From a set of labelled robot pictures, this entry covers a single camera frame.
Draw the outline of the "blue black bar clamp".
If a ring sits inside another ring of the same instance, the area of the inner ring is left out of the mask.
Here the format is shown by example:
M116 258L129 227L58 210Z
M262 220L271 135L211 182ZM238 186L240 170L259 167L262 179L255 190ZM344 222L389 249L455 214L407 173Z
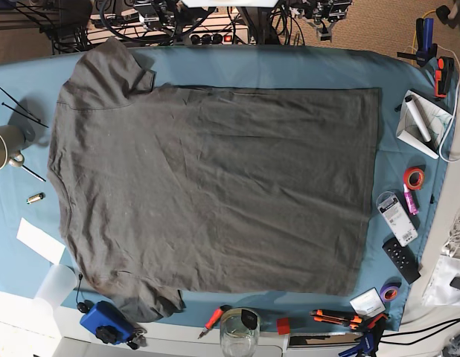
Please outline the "blue black bar clamp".
M389 316L380 313L372 319L365 321L362 326L362 336L358 339L357 345L338 353L338 356L376 356L378 344L386 329L386 322Z

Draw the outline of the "blue table cloth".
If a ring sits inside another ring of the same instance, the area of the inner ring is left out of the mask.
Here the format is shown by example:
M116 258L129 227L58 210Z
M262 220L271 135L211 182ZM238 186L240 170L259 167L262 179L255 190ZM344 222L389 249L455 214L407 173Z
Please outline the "blue table cloth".
M416 255L425 251L439 196L445 188L447 165L434 160L396 138L399 116L395 111L405 93L413 90L430 97L432 65L416 69L405 62L368 51L331 48L217 46L214 48L141 48L132 51L142 68L155 74L155 84L268 89L362 89L379 88L380 138L374 169L375 196L399 192L408 167L421 167L426 175L417 194L420 205L415 218L418 238L410 245ZM8 122L25 126L32 144L25 157L32 170L45 175L48 139L58 93L71 76L79 54L66 54L0 65L0 87L36 115L45 128L1 105L6 103L26 114L0 90L0 126ZM32 204L30 196L44 193ZM50 183L42 183L23 170L0 171L0 291L32 298L50 268L50 262L18 241L21 218L59 238L60 210ZM221 304L261 309L266 329L275 330L278 318L287 317L299 332L324 332L327 324L314 322L313 309L347 309L346 297L296 293L225 295L186 292L185 311L168 318L169 324L200 327Z

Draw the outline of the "purple tape roll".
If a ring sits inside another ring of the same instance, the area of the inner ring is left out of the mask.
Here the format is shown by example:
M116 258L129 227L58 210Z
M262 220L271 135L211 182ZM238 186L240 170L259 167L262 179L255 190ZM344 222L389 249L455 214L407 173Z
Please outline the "purple tape roll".
M399 294L401 283L386 283L380 288L379 296L382 302L395 300Z

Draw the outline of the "white small card box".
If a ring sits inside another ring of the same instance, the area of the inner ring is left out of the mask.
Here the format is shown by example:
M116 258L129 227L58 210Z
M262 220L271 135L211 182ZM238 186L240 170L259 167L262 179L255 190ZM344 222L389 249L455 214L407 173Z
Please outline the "white small card box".
M386 310L375 288L369 289L351 299L350 305L361 318L373 318Z

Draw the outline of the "blue clamp at corner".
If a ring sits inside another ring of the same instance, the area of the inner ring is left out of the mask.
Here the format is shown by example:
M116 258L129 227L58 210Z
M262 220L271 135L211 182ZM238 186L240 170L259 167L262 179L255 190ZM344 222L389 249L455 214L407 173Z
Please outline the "blue clamp at corner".
M415 41L417 47L414 53L397 52L397 57L414 61L419 67L424 67L433 57L437 55L438 45L433 38L433 18L418 18L416 20Z

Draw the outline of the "small red cube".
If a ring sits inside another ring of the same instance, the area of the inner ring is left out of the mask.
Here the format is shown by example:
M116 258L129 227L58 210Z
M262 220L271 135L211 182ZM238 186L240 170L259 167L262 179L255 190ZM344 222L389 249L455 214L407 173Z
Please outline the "small red cube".
M276 327L279 335L288 335L291 333L289 318L279 318L276 321Z

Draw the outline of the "orange black clamp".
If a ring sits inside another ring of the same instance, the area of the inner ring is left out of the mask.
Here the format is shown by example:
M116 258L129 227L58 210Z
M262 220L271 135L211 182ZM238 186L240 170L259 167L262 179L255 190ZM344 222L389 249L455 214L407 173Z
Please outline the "orange black clamp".
M435 70L435 97L445 98L450 90L450 84L455 70L452 57L439 57Z

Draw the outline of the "black remote control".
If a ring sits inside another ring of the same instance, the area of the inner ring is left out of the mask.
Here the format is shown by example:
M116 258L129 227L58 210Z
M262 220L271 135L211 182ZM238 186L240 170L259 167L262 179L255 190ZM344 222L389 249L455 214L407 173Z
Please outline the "black remote control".
M408 246L402 246L396 237L384 242L382 249L409 285L421 277L418 261L412 250Z

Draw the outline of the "keys with padlock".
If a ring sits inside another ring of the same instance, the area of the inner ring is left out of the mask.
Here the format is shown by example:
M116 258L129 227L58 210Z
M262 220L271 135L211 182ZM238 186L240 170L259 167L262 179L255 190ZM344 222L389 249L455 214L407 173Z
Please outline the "keys with padlock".
M127 339L126 345L132 350L138 350L146 345L145 334L146 330L142 328L135 329Z

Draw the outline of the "white paper card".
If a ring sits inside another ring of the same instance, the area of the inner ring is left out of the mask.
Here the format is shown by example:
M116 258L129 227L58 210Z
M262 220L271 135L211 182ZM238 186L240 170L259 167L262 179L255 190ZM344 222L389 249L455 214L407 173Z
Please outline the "white paper card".
M29 223L25 218L20 220L16 238L50 263L55 265L60 263L65 245Z

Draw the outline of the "clear plastic bit case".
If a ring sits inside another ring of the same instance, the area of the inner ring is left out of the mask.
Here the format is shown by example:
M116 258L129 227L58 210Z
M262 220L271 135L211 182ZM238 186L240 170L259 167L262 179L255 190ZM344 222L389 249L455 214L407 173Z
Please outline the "clear plastic bit case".
M377 197L376 206L401 246L407 246L418 238L415 226L392 191L381 193Z

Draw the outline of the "dark grey T-shirt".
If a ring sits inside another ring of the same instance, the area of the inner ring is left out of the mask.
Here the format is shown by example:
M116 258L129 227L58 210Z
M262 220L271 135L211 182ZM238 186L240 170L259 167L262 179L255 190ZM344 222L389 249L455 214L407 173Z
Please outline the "dark grey T-shirt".
M182 291L352 293L381 91L153 80L111 39L60 89L48 178L89 285L137 322Z

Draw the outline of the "red tape roll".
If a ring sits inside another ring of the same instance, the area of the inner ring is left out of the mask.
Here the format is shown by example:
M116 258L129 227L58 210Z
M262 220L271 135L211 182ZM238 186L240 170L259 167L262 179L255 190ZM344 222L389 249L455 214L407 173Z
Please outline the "red tape roll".
M424 184L425 174L420 167L409 167L403 174L403 183L410 190L420 190Z

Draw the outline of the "black power strip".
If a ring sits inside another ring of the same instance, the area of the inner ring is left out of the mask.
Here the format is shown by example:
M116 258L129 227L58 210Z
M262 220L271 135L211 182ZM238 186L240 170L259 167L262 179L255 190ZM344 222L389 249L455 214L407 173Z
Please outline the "black power strip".
M226 33L204 33L192 34L190 36L192 45L245 45L246 42L237 35Z

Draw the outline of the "orange black utility knife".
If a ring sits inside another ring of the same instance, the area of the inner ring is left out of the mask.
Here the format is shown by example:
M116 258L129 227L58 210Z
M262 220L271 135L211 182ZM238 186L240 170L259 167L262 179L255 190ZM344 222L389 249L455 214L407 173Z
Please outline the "orange black utility knife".
M351 312L340 312L328 309L317 309L310 313L314 321L328 324L341 325L350 329L357 329L362 323L362 318Z

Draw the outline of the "red handled screwdriver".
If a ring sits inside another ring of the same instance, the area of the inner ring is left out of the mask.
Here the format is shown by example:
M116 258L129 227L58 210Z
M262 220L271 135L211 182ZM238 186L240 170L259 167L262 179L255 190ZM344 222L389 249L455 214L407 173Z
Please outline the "red handled screwdriver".
M201 333L199 334L198 339L201 339L205 335L208 334L210 330L213 329L214 325L221 319L223 314L231 309L229 305L222 305L218 309L216 309L212 316L209 318L208 322L204 325Z

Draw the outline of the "clear drinking glass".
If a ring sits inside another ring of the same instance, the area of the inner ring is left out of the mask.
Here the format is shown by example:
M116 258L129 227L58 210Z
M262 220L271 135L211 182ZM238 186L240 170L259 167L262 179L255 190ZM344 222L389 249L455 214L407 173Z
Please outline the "clear drinking glass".
M260 336L260 316L249 308L235 308L220 319L220 347L226 357L251 357Z

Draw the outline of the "blue box with knob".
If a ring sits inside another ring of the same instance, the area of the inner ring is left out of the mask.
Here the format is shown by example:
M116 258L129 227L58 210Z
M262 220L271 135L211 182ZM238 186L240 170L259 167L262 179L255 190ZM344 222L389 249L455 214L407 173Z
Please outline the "blue box with knob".
M80 325L104 344L127 344L135 327L107 301L97 302L80 319Z

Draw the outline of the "white rolled paper tube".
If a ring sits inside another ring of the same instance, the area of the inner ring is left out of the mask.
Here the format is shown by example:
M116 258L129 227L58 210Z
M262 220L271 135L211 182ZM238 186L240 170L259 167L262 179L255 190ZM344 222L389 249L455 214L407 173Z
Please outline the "white rolled paper tube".
M427 142L427 143L430 142L432 140L431 135L427 129L424 119L421 116L421 113L418 110L417 105L415 104L415 100L413 99L412 95L406 96L404 100L405 100L406 107L411 113L412 118L416 126L418 127L419 132L421 133L424 142Z

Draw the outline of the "pink glue tube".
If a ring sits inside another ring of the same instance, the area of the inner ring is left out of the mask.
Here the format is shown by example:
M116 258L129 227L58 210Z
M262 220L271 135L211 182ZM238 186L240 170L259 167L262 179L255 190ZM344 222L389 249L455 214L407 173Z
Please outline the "pink glue tube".
M418 208L415 204L412 191L408 188L406 184L403 184L403 194L406 200L407 207L409 209L409 213L413 216L416 216L418 214Z

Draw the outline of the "small AA battery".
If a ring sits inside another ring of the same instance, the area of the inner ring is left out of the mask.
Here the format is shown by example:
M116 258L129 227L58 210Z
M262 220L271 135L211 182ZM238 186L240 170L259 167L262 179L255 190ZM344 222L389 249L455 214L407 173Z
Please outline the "small AA battery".
M44 193L38 193L38 194L35 194L35 195L30 196L29 198L27 198L26 203L29 205L29 204L32 204L34 202L38 202L40 200L43 200L44 198L45 198Z

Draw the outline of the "translucent plastic cup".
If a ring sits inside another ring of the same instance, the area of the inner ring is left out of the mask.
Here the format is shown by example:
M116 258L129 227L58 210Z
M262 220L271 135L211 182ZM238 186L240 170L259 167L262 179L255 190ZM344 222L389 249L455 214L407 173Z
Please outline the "translucent plastic cup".
M33 299L34 309L39 314L52 316L76 286L77 275L72 268L52 265Z

